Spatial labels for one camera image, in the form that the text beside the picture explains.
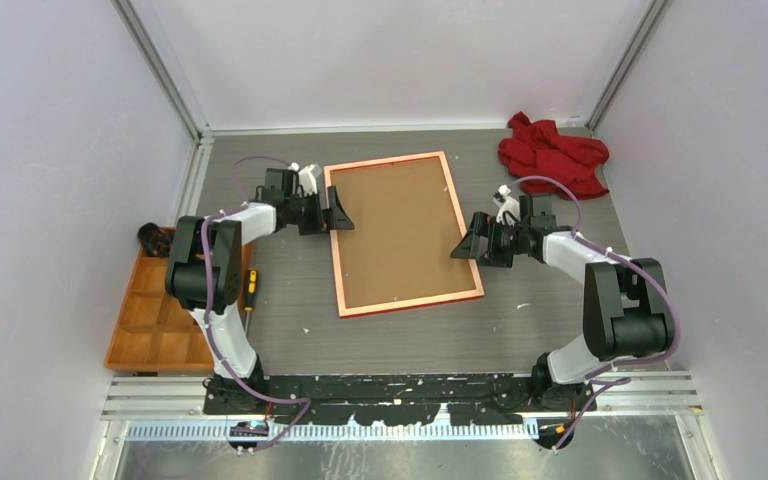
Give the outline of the red picture frame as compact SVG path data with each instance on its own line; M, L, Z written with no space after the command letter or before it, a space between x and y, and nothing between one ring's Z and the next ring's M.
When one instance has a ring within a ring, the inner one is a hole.
M354 224L330 233L340 317L484 296L475 261L450 256L467 225L444 152L328 165L324 176Z

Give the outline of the yellow black screwdriver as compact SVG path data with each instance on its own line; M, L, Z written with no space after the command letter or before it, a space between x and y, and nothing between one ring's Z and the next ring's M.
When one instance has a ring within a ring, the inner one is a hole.
M254 311L258 291L259 273L256 269L250 268L246 271L243 298L243 327L244 332L249 332L250 319Z

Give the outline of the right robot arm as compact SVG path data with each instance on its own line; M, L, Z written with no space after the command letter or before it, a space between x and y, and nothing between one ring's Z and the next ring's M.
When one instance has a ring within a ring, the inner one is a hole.
M513 198L500 189L494 200L498 212L475 213L451 258L510 268L525 255L583 287L582 332L538 358L529 380L531 403L556 410L584 398L601 373L672 352L678 328L658 261L615 254L559 225L547 194Z

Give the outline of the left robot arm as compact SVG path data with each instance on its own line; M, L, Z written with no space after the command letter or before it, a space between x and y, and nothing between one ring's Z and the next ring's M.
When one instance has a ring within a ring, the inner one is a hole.
M258 412L267 400L257 380L262 367L247 337L240 303L252 299L243 249L286 226L302 235L352 230L335 187L319 187L317 164L269 168L251 199L229 212L183 216L175 227L165 288L196 321L214 361L216 379L231 383L228 400L240 412Z

